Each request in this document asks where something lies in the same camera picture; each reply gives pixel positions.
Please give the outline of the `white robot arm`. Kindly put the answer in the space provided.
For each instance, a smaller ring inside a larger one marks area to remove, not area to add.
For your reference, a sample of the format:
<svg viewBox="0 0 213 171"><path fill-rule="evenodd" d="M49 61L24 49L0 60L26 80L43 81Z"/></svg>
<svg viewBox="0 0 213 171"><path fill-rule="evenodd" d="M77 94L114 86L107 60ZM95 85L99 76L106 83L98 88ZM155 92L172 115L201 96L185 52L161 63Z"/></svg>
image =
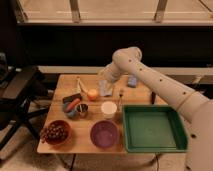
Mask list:
<svg viewBox="0 0 213 171"><path fill-rule="evenodd" d="M116 50L100 71L109 84L124 73L134 75L191 124L185 171L213 171L213 99L144 65L138 47Z"/></svg>

